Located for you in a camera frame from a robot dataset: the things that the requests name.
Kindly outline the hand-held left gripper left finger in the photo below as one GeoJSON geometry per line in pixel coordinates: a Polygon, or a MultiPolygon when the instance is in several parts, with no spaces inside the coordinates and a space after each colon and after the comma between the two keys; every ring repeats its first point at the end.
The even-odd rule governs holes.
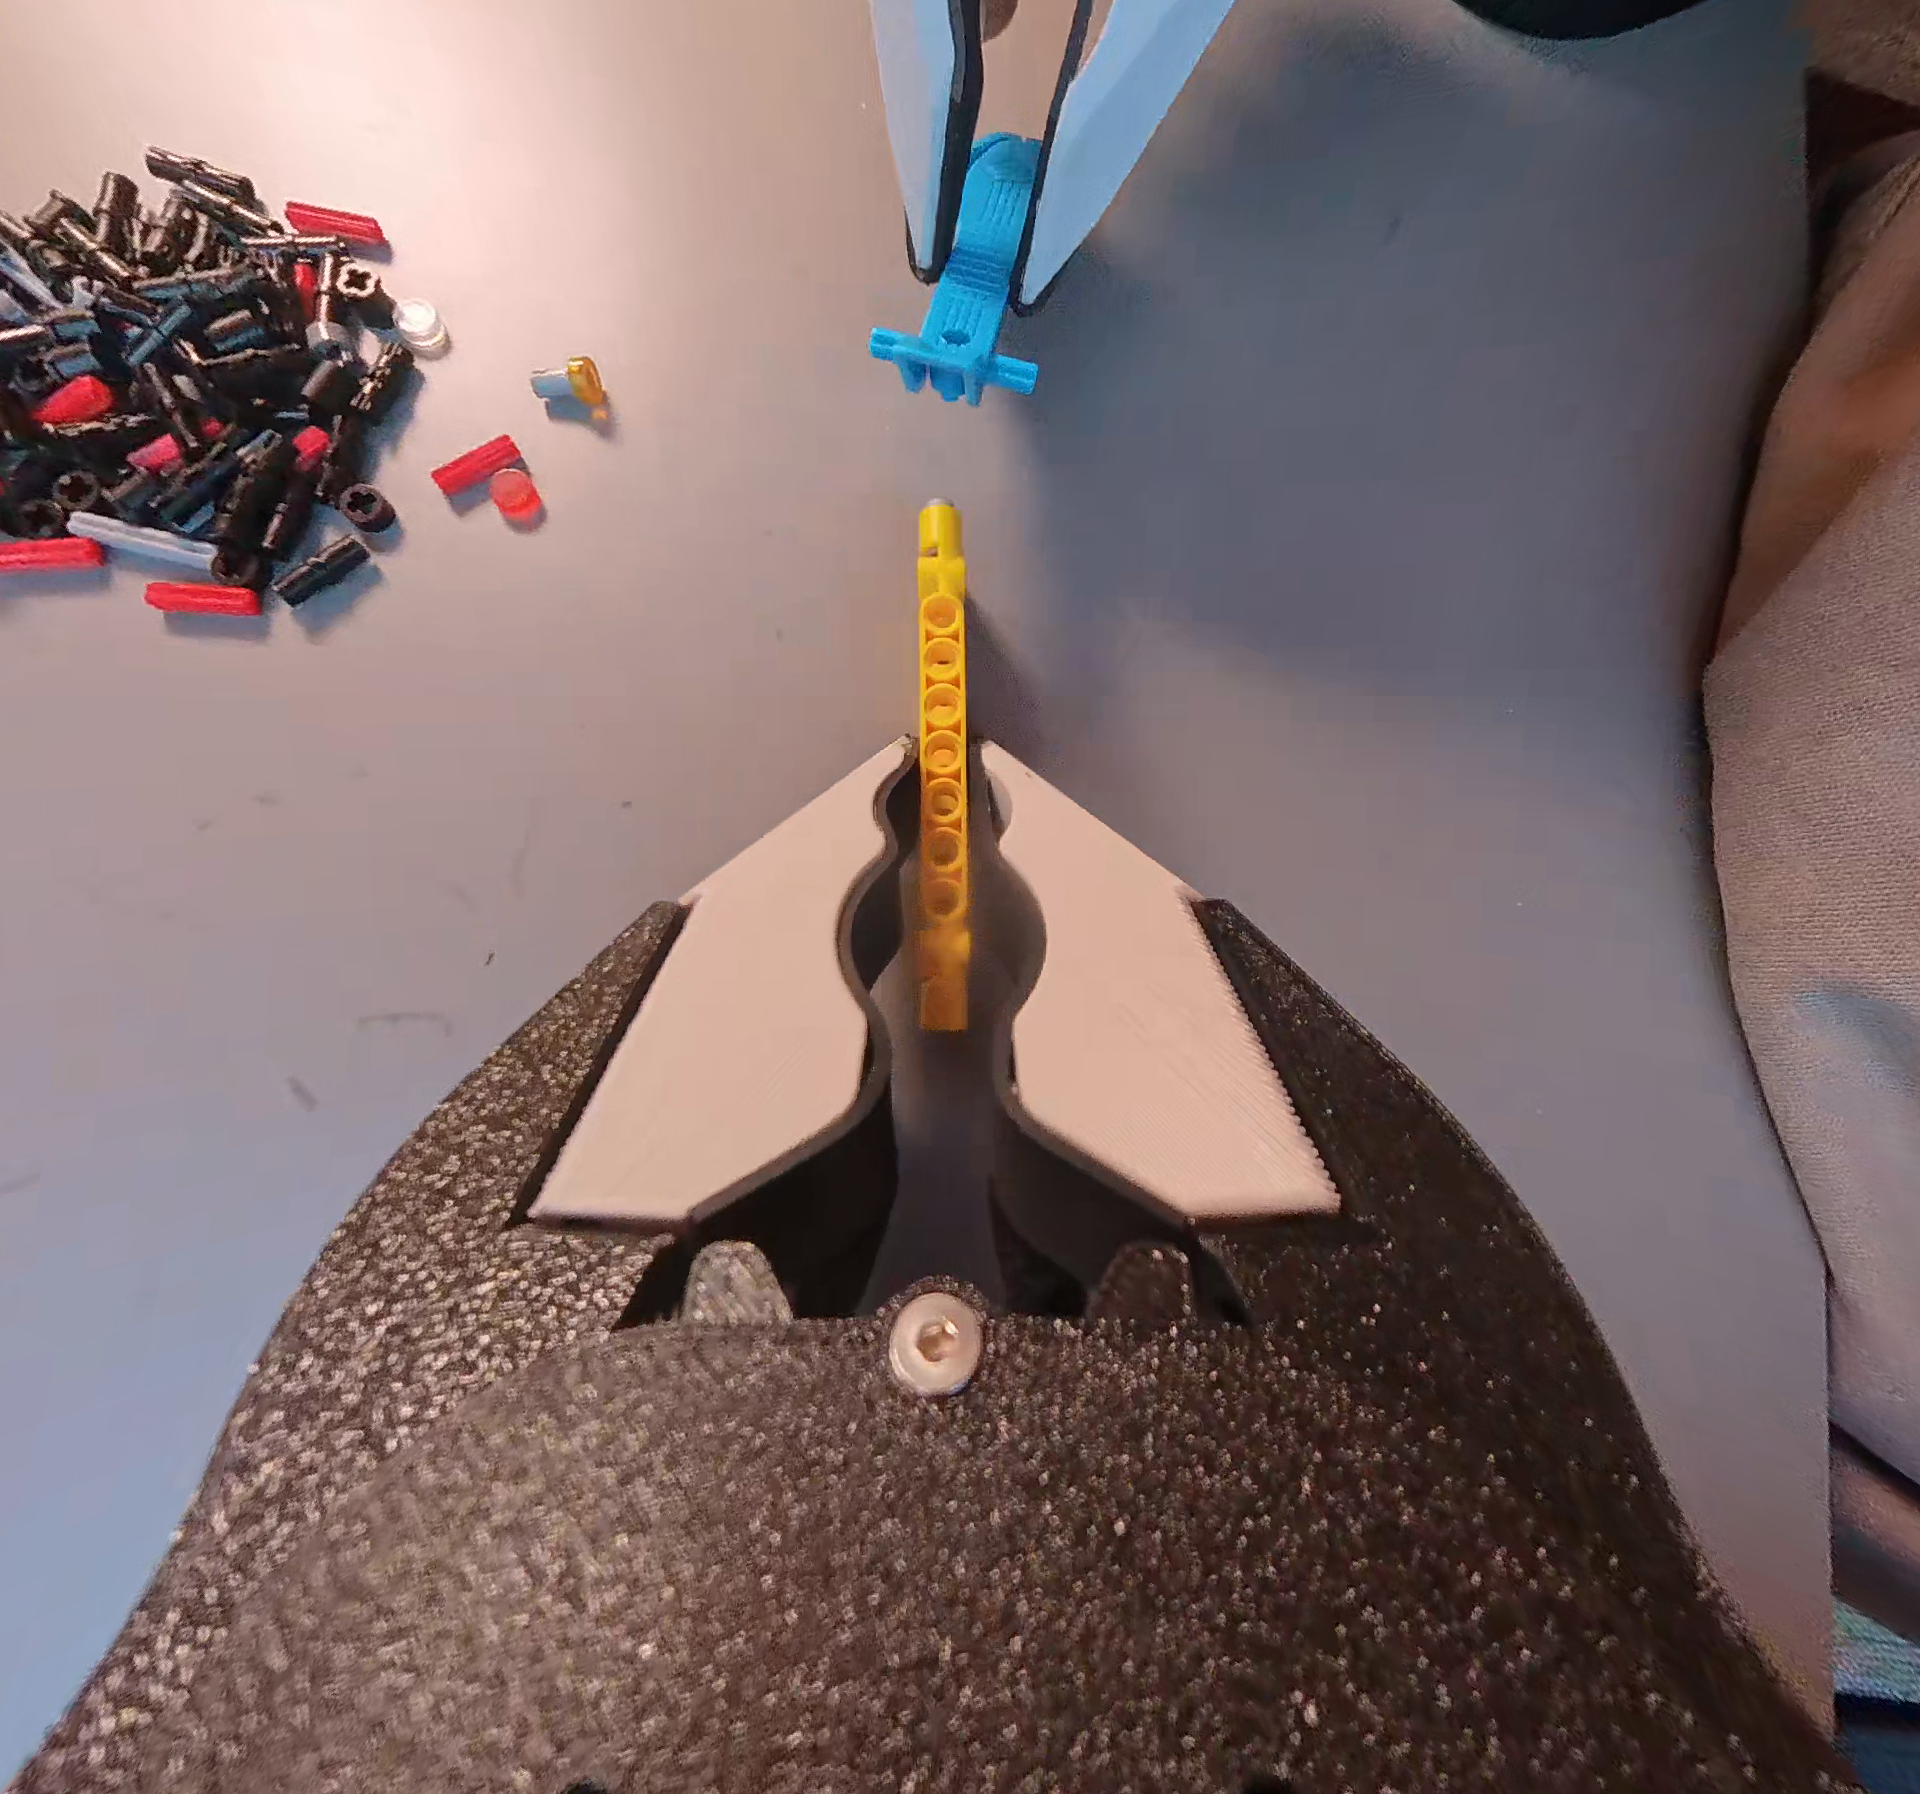
{"type": "Polygon", "coordinates": [[[918,748],[854,777],[715,868],[568,1102],[528,1219],[665,1234],[670,1270],[756,1244],[800,1318],[864,1302],[896,1198],[894,1042],[918,748]]]}

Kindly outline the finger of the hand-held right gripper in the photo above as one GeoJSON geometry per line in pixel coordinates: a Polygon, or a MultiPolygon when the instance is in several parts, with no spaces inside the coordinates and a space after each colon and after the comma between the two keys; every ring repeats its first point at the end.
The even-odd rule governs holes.
{"type": "Polygon", "coordinates": [[[982,0],[869,0],[910,266],[937,280],[982,102],[982,0]]]}
{"type": "Polygon", "coordinates": [[[1234,0],[1076,0],[1044,128],[1021,309],[1034,309],[1115,206],[1234,0]]]}

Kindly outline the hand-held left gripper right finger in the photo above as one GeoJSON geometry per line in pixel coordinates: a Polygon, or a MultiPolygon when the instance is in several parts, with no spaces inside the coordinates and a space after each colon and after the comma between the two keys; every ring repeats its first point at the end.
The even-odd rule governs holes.
{"type": "Polygon", "coordinates": [[[1232,1244],[1341,1234],[1341,1187],[1212,940],[1201,897],[977,742],[1010,1009],[996,1020],[996,1262],[1010,1305],[1090,1305],[1130,1244],[1246,1305],[1232,1244]]]}

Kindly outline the blue brick separator tool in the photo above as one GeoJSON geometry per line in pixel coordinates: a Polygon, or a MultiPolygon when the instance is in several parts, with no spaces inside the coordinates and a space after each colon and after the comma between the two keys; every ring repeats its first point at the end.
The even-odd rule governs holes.
{"type": "Polygon", "coordinates": [[[1038,366],[1001,351],[1034,170],[1034,140],[988,135],[970,148],[954,243],[921,331],[877,327],[869,339],[871,360],[894,363],[904,391],[935,391],[970,410],[988,386],[1034,391],[1038,366]]]}

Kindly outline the yellow perforated brick beam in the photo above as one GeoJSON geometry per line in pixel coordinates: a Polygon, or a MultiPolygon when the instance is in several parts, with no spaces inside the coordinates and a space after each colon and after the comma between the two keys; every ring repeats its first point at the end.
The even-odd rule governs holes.
{"type": "Polygon", "coordinates": [[[970,1025],[970,736],[963,514],[921,504],[918,542],[918,1020],[970,1025]]]}

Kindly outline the grey desk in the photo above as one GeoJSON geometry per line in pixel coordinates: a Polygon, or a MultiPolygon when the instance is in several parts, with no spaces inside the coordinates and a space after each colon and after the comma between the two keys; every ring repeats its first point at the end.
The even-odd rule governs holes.
{"type": "Polygon", "coordinates": [[[935,495],[982,730],[1455,1111],[1819,1696],[1822,1266],[1693,707],[1802,299],[1790,19],[1241,0],[970,413],[869,360],[926,299],[864,0],[4,0],[4,209],[210,156],[452,331],[310,611],[4,586],[4,1773],[398,1137],[901,730],[935,495]],[[529,391],[573,355],[606,421],[529,391]],[[433,485],[492,437],[542,523],[433,485]]]}

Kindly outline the pile of small connector pins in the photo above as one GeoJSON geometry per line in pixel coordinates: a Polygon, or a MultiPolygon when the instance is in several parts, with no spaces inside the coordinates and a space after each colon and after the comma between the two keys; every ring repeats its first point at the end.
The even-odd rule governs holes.
{"type": "Polygon", "coordinates": [[[0,215],[0,570],[139,570],[169,619],[252,624],[375,567],[417,363],[383,227],[201,156],[0,215]]]}

